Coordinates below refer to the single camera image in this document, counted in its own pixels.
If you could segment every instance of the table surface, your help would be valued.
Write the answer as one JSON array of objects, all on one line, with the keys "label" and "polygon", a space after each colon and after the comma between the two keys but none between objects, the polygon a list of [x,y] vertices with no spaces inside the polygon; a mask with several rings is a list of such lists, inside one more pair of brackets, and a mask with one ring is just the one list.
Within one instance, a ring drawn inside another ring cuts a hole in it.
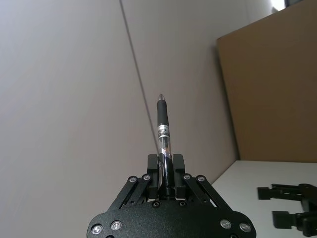
[{"label": "table surface", "polygon": [[235,211],[248,216],[257,231],[257,238],[300,238],[302,232],[276,229],[272,211],[303,212],[301,203],[281,199],[258,200],[257,187],[272,183],[317,186],[317,163],[236,161],[213,186]]}]

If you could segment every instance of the white wall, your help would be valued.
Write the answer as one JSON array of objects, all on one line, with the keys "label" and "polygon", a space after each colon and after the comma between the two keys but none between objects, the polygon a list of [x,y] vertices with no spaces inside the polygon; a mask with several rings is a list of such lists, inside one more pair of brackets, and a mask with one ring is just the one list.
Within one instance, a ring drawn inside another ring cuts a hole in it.
[{"label": "white wall", "polygon": [[[156,125],[216,179],[236,158],[215,40],[249,23],[244,2],[125,0]],[[0,1],[2,237],[85,237],[155,141],[117,0]]]}]

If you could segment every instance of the pen tip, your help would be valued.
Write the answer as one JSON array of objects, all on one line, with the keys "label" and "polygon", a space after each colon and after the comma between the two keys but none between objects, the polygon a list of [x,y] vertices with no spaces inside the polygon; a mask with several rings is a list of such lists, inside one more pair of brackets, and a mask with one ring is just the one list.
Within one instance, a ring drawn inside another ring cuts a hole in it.
[{"label": "pen tip", "polygon": [[158,101],[159,101],[159,100],[164,100],[164,101],[165,101],[165,97],[163,96],[162,93],[158,96]]}]

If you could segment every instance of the cardboard box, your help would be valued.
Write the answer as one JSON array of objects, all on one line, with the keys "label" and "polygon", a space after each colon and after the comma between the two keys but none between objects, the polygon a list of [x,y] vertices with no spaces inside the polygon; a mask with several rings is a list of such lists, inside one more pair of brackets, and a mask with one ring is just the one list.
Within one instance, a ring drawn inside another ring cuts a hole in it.
[{"label": "cardboard box", "polygon": [[218,39],[240,158],[317,162],[317,0]]}]

